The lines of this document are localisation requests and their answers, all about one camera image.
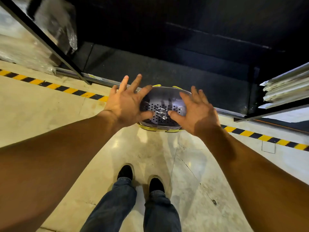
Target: shoe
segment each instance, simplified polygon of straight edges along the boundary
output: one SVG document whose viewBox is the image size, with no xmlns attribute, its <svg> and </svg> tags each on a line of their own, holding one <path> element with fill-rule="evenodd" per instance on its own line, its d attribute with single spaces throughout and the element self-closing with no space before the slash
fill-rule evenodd
<svg viewBox="0 0 309 232">
<path fill-rule="evenodd" d="M 160 191 L 164 191 L 164 186 L 162 184 L 162 182 L 160 181 L 159 178 L 154 177 L 149 184 L 149 193 L 151 193 L 152 191 L 156 191 L 156 190 L 160 190 Z"/>
<path fill-rule="evenodd" d="M 126 177 L 133 180 L 133 166 L 131 164 L 126 164 L 121 168 L 121 170 L 118 173 L 118 178 Z"/>
</svg>

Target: perforated plastic tray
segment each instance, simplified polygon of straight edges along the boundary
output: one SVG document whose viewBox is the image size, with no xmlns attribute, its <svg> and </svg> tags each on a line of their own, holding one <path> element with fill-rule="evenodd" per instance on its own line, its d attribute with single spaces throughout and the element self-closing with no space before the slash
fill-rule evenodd
<svg viewBox="0 0 309 232">
<path fill-rule="evenodd" d="M 152 90 L 143 98 L 140 105 L 141 111 L 154 111 L 155 114 L 151 119 L 143 122 L 150 127 L 170 127 L 172 129 L 181 128 L 181 126 L 172 120 L 168 111 L 176 111 L 185 116 L 187 113 L 186 106 L 179 95 L 183 92 L 191 95 L 190 92 L 171 87 L 153 87 Z"/>
</svg>

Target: blue jeans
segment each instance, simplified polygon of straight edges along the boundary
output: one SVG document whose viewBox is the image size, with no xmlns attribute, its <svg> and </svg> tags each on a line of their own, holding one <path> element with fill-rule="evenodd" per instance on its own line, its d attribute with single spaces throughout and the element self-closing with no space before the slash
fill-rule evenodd
<svg viewBox="0 0 309 232">
<path fill-rule="evenodd" d="M 118 178 L 91 212 L 81 232 L 118 232 L 125 217 L 135 205 L 136 190 L 131 179 Z M 145 203 L 144 231 L 180 232 L 180 220 L 175 207 L 163 191 L 153 191 Z"/>
</svg>

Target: hand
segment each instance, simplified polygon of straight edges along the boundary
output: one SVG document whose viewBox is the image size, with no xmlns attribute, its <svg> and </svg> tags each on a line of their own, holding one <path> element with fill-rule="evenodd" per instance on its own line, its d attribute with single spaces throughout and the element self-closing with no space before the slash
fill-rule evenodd
<svg viewBox="0 0 309 232">
<path fill-rule="evenodd" d="M 113 114 L 118 129 L 131 126 L 139 121 L 150 119 L 153 117 L 152 111 L 141 112 L 139 106 L 143 97 L 152 89 L 151 85 L 142 88 L 138 93 L 135 93 L 142 75 L 138 74 L 131 86 L 127 89 L 129 77 L 125 76 L 119 86 L 114 85 L 109 94 L 108 101 L 105 105 L 104 113 L 109 111 Z"/>
<path fill-rule="evenodd" d="M 168 111 L 170 117 L 181 125 L 183 129 L 194 136 L 201 136 L 205 130 L 221 127 L 217 111 L 208 102 L 203 90 L 197 92 L 195 86 L 191 87 L 192 97 L 180 92 L 180 96 L 187 107 L 186 116 L 175 111 Z"/>
</svg>

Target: polished floor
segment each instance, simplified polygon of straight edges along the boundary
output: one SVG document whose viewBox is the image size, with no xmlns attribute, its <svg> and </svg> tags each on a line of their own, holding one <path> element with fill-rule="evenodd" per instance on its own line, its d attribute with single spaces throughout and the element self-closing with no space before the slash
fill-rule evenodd
<svg viewBox="0 0 309 232">
<path fill-rule="evenodd" d="M 0 69 L 101 95 L 108 95 L 110 90 L 1 61 Z M 1 76 L 0 85 L 0 146 L 91 117 L 105 105 L 102 101 Z M 220 121 L 224 125 L 309 144 L 308 136 L 250 122 L 234 123 L 232 118 L 224 116 L 220 116 Z M 309 184 L 309 152 L 233 135 Z M 38 232 L 79 231 L 127 162 L 135 168 L 137 202 L 121 231 L 143 231 L 144 193 L 153 174 L 163 179 L 167 195 L 180 215 L 183 231 L 252 231 L 225 176 L 201 140 L 185 131 L 149 132 L 133 125 L 120 130 L 98 152 Z"/>
</svg>

